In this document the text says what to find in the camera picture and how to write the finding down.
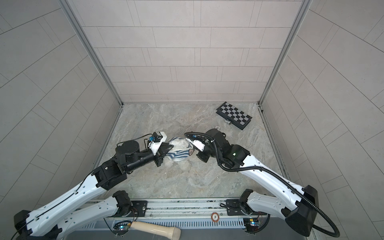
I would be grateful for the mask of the aluminium mounting rail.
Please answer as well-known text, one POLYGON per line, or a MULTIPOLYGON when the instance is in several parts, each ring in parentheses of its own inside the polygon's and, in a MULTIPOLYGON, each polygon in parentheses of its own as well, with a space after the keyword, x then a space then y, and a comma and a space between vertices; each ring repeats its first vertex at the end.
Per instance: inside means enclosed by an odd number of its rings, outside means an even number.
POLYGON ((284 202, 276 197, 245 192, 239 199, 160 199, 132 202, 128 194, 118 191, 113 196, 65 216, 62 223, 86 225, 101 218, 145 217, 172 219, 179 216, 211 216, 224 212, 226 216, 247 216, 265 213, 285 219, 307 203, 301 198, 284 202))

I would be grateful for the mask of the circuit board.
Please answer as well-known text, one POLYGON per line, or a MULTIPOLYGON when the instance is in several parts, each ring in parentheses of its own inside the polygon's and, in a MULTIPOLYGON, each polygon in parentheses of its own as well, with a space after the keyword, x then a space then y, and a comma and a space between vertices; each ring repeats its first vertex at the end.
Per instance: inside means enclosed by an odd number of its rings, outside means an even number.
POLYGON ((260 223, 258 219, 243 219, 245 231, 247 233, 256 233, 259 230, 260 223))
POLYGON ((118 236, 123 236, 129 231, 131 223, 131 221, 118 222, 114 225, 113 230, 117 232, 118 236))

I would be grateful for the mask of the red round sticker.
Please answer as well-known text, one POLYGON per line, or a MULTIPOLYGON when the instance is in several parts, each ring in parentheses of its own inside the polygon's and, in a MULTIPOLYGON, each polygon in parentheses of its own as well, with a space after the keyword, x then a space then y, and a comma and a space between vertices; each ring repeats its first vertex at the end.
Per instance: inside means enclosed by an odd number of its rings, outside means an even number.
POLYGON ((211 214, 211 220, 214 222, 214 223, 217 223, 219 220, 220 220, 220 216, 218 213, 214 212, 211 214))

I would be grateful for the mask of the right circuit board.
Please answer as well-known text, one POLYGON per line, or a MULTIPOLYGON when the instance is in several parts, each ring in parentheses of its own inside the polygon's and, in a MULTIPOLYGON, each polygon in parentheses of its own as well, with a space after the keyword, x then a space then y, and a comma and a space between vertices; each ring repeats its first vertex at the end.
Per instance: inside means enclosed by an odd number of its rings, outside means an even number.
POLYGON ((256 233, 259 230, 260 223, 258 219, 243 219, 245 231, 247 233, 256 233))

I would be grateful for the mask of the black white checkerboard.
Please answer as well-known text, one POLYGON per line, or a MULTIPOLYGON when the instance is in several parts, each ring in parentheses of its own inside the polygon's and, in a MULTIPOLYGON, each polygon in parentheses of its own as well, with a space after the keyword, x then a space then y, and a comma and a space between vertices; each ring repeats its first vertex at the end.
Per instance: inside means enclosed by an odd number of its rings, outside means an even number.
POLYGON ((240 130, 243 130, 251 122, 252 119, 251 116, 227 102, 221 104, 217 108, 216 113, 240 130))

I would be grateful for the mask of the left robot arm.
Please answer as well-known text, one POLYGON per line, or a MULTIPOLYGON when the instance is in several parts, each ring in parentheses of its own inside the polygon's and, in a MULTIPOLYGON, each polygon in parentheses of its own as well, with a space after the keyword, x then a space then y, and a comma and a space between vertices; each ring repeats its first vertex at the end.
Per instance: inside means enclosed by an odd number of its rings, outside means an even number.
POLYGON ((59 226, 61 220, 72 217, 78 207, 125 181, 134 170, 151 162, 160 166, 173 147, 154 137, 150 137, 149 146, 144 150, 135 140, 122 142, 116 147, 115 155, 92 170, 80 184, 38 210, 22 210, 15 214, 17 231, 12 238, 55 240, 64 232, 59 226))

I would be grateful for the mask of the left circuit board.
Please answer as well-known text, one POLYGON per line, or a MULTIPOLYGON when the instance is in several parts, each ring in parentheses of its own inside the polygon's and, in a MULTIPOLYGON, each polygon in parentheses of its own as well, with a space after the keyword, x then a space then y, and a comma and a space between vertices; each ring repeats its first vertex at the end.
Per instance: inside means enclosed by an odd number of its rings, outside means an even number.
POLYGON ((123 236, 129 231, 131 223, 131 221, 118 222, 114 225, 113 230, 117 232, 118 236, 123 236))

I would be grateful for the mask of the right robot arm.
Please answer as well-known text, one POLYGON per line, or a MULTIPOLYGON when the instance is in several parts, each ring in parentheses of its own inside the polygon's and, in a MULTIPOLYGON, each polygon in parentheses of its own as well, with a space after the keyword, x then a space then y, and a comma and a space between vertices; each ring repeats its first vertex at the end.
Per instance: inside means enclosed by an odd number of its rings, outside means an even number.
POLYGON ((264 212, 282 218, 291 229, 305 237, 311 234, 312 229, 319 230, 314 222, 322 211, 315 188, 288 181, 242 146, 230 144, 225 134, 216 129, 206 133, 189 132, 185 137, 199 150, 198 158, 202 161, 216 158, 222 170, 240 172, 272 193, 269 197, 245 190, 241 197, 243 212, 264 212))

